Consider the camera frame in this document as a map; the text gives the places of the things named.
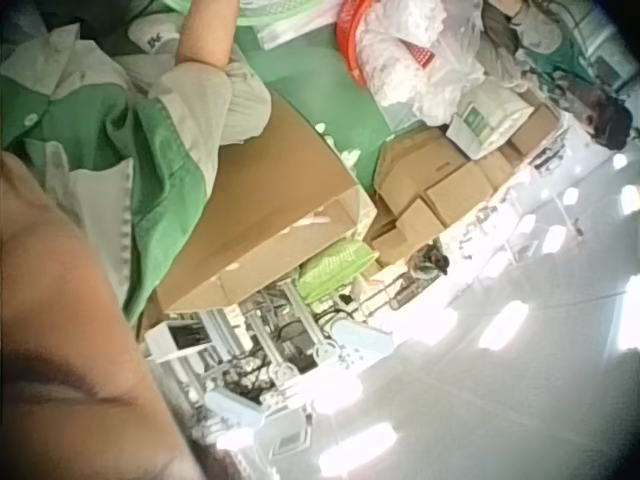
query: cardboard box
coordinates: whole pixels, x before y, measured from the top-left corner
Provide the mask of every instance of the cardboard box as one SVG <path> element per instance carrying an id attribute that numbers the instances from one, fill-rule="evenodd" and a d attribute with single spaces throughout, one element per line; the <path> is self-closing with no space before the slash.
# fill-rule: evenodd
<path id="1" fill-rule="evenodd" d="M 478 160 L 504 145 L 533 111 L 521 96 L 487 78 L 462 96 L 447 137 Z"/>
<path id="2" fill-rule="evenodd" d="M 440 130 L 419 128 L 382 148 L 374 184 L 399 217 L 425 189 L 466 163 L 464 155 Z"/>
<path id="3" fill-rule="evenodd" d="M 495 190 L 500 190 L 515 173 L 515 169 L 499 150 L 491 152 L 486 157 L 478 160 L 477 163 Z"/>
<path id="4" fill-rule="evenodd" d="M 517 170 L 527 160 L 525 156 L 511 143 L 507 142 L 498 149 L 511 168 Z"/>
<path id="5" fill-rule="evenodd" d="M 475 163 L 468 163 L 425 191 L 427 204 L 446 227 L 486 202 L 494 189 Z"/>
<path id="6" fill-rule="evenodd" d="M 541 104 L 510 141 L 526 159 L 530 159 L 554 138 L 559 126 L 560 119 L 554 110 Z"/>
<path id="7" fill-rule="evenodd" d="M 387 203 L 381 197 L 374 198 L 373 204 L 376 208 L 376 216 L 364 236 L 364 241 L 370 245 L 376 238 L 393 230 L 397 220 Z"/>
<path id="8" fill-rule="evenodd" d="M 380 253 L 381 265 L 392 265 L 408 259 L 443 231 L 442 223 L 419 198 L 400 216 L 395 227 L 373 239 L 371 246 Z"/>
<path id="9" fill-rule="evenodd" d="M 374 212 L 325 141 L 274 95 L 262 135 L 220 149 L 211 198 L 158 299 L 173 312 L 238 303 Z"/>

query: hand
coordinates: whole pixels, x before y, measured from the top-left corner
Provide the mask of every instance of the hand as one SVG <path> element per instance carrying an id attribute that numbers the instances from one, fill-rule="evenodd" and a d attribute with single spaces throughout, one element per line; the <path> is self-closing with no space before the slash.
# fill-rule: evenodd
<path id="1" fill-rule="evenodd" d="M 491 5 L 511 18 L 515 17 L 518 12 L 522 10 L 525 2 L 526 0 L 489 0 Z"/>

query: dark hair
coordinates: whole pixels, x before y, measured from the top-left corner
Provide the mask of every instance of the dark hair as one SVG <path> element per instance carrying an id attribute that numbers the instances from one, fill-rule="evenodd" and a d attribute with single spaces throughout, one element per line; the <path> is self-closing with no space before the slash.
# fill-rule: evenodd
<path id="1" fill-rule="evenodd" d="M 629 139 L 633 115 L 617 98 L 607 96 L 596 119 L 593 139 L 609 150 L 622 150 Z"/>

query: brown cardboard box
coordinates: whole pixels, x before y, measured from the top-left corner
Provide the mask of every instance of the brown cardboard box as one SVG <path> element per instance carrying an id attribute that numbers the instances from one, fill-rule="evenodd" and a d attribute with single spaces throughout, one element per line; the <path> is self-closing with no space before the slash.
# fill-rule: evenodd
<path id="1" fill-rule="evenodd" d="M 467 162 L 438 129 L 412 130 L 383 147 L 375 187 L 391 211 L 400 216 L 425 189 Z"/>
<path id="2" fill-rule="evenodd" d="M 558 130 L 560 119 L 549 105 L 540 105 L 511 137 L 511 143 L 529 159 L 540 152 Z"/>
<path id="3" fill-rule="evenodd" d="M 371 246 L 380 253 L 381 265 L 392 265 L 409 258 L 443 231 L 442 223 L 424 200 L 418 198 L 400 216 L 396 226 L 373 239 Z"/>
<path id="4" fill-rule="evenodd" d="M 500 190 L 513 177 L 515 172 L 515 169 L 499 150 L 491 152 L 486 157 L 478 160 L 477 163 L 495 190 Z"/>
<path id="5" fill-rule="evenodd" d="M 511 165 L 514 170 L 520 168 L 520 166 L 526 161 L 525 156 L 522 155 L 522 153 L 520 153 L 520 151 L 514 147 L 511 142 L 505 143 L 498 149 L 498 151 L 505 160 L 509 162 L 509 165 Z"/>
<path id="6" fill-rule="evenodd" d="M 494 190 L 482 170 L 468 163 L 425 192 L 427 203 L 449 227 L 487 201 Z"/>
<path id="7" fill-rule="evenodd" d="M 165 311 L 235 304 L 371 214 L 324 140 L 284 100 L 272 103 L 262 135 L 220 150 L 213 194 L 158 287 Z"/>
<path id="8" fill-rule="evenodd" d="M 378 262 L 382 266 L 392 265 L 412 253 L 409 240 L 399 228 L 393 228 L 391 231 L 376 238 L 371 246 L 380 254 Z"/>
<path id="9" fill-rule="evenodd" d="M 415 250 L 444 232 L 444 226 L 423 199 L 418 198 L 398 219 L 398 228 Z"/>
<path id="10" fill-rule="evenodd" d="M 364 241 L 370 245 L 376 238 L 393 230 L 397 220 L 387 203 L 381 197 L 378 196 L 374 198 L 373 204 L 376 207 L 376 216 L 364 236 Z"/>

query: person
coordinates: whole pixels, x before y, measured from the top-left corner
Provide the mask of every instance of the person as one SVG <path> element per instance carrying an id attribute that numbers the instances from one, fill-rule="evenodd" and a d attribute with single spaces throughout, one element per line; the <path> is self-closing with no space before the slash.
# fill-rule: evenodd
<path id="1" fill-rule="evenodd" d="M 413 278 L 433 283 L 441 275 L 448 275 L 450 261 L 442 251 L 442 242 L 436 238 L 414 253 L 407 266 Z"/>
<path id="2" fill-rule="evenodd" d="M 204 479 L 86 236 L 17 157 L 0 174 L 3 478 Z"/>
<path id="3" fill-rule="evenodd" d="M 490 75 L 510 87 L 522 84 L 519 67 L 524 60 L 528 77 L 557 107 L 572 114 L 596 143 L 616 151 L 626 146 L 631 112 L 600 84 L 559 16 L 536 0 L 489 0 L 483 5 L 482 22 L 478 61 Z"/>
<path id="4" fill-rule="evenodd" d="M 75 25 L 0 65 L 3 478 L 204 478 L 123 312 L 189 236 L 218 147 L 268 120 L 229 60 L 237 10 L 193 0 L 148 91 Z"/>
<path id="5" fill-rule="evenodd" d="M 134 324 L 214 188 L 221 145 L 259 135 L 268 90 L 233 47 L 238 0 L 129 27 L 138 53 L 107 56 L 77 24 L 44 31 L 0 65 L 2 149 L 86 234 Z"/>

